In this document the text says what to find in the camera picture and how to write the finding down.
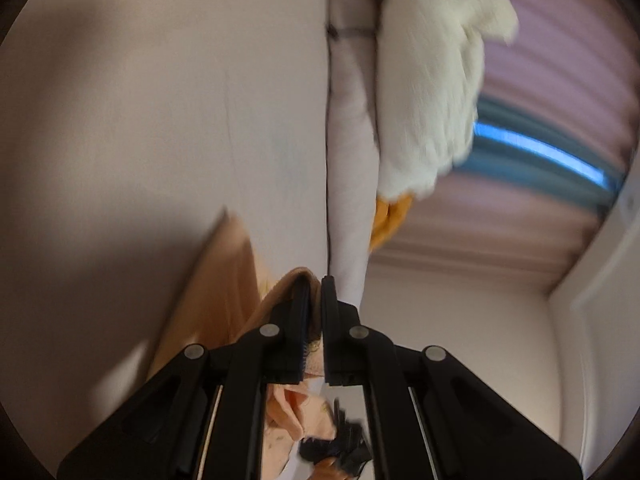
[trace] orange towel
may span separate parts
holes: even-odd
[[[273,480],[286,465],[295,441],[308,436],[331,440],[335,427],[326,401],[309,391],[308,381],[324,375],[320,341],[318,279],[307,269],[294,269],[274,283],[257,261],[239,219],[225,216],[164,327],[150,366],[151,377],[192,343],[213,349],[234,343],[259,327],[271,309],[290,299],[293,283],[307,276],[315,298],[306,358],[305,381],[270,384],[262,441],[262,478]]]
[[[325,458],[319,462],[308,480],[348,480],[347,473],[334,466],[335,458]]]
[[[413,203],[412,194],[404,194],[394,203],[385,202],[380,197],[376,199],[369,251],[373,252],[398,231]]]

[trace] peach fabric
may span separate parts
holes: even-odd
[[[376,199],[376,215],[373,219],[369,250],[375,251],[391,238],[404,222],[406,214],[414,203],[412,194],[404,194],[397,202],[386,202],[380,197]]]
[[[291,386],[268,386],[262,444],[265,480],[280,474],[295,441],[308,436],[325,440],[335,437],[326,401],[309,391],[308,381],[324,374],[319,339],[319,282],[309,270],[292,270],[274,283],[264,266],[256,263],[241,221],[235,216],[225,216],[162,331],[148,374],[151,377],[189,344],[199,343],[213,349],[236,342],[264,323],[276,304],[290,299],[292,285],[300,276],[308,277],[315,300],[305,381]],[[261,288],[270,288],[263,299]]]

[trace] white plush toy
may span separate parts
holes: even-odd
[[[469,154],[483,38],[513,41],[509,0],[384,0],[378,37],[378,195],[429,194]]]

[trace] mattress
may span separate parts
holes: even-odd
[[[29,0],[0,46],[0,400],[62,457],[142,380],[225,208],[327,272],[326,0]]]

